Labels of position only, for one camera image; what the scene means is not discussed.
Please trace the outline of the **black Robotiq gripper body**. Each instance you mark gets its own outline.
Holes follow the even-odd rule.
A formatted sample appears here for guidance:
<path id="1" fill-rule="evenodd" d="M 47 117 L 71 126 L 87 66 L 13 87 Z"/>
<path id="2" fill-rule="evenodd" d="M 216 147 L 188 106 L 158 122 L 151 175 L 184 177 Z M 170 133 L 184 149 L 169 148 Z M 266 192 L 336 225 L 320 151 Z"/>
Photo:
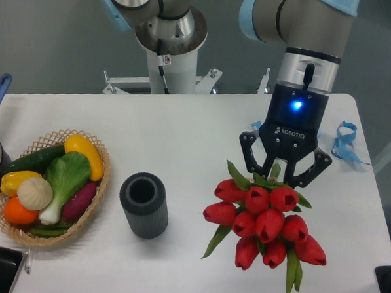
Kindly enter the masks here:
<path id="1" fill-rule="evenodd" d="M 329 96 L 276 85 L 259 136 L 267 154 L 264 169 L 274 160 L 298 163 L 318 147 L 318 129 Z"/>

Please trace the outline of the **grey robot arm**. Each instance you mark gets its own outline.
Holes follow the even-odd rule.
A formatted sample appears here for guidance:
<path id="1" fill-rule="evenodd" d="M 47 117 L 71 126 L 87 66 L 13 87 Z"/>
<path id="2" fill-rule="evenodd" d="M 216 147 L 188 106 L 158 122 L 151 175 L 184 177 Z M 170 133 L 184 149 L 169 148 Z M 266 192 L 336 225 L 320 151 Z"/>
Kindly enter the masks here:
<path id="1" fill-rule="evenodd" d="M 121 31 L 134 29 L 147 53 L 154 94 L 196 91 L 197 52 L 208 34 L 191 0 L 100 0 Z M 318 129 L 350 35 L 359 0 L 243 0 L 240 29 L 249 39 L 286 43 L 265 122 L 244 132 L 246 168 L 268 178 L 286 164 L 284 182 L 306 187 L 331 163 L 318 147 Z"/>

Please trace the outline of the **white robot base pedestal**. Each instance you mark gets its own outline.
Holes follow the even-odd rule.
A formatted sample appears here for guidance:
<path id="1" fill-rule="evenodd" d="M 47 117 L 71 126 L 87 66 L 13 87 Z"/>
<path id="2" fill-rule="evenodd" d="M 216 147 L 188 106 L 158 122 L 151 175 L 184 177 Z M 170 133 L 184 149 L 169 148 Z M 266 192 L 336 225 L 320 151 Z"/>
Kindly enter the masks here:
<path id="1" fill-rule="evenodd" d="M 110 77 L 106 70 L 105 94 L 268 94 L 271 68 L 255 68 L 245 57 L 211 54 L 215 64 L 208 71 L 198 68 L 206 52 L 195 49 L 173 56 L 145 49 L 146 76 Z"/>

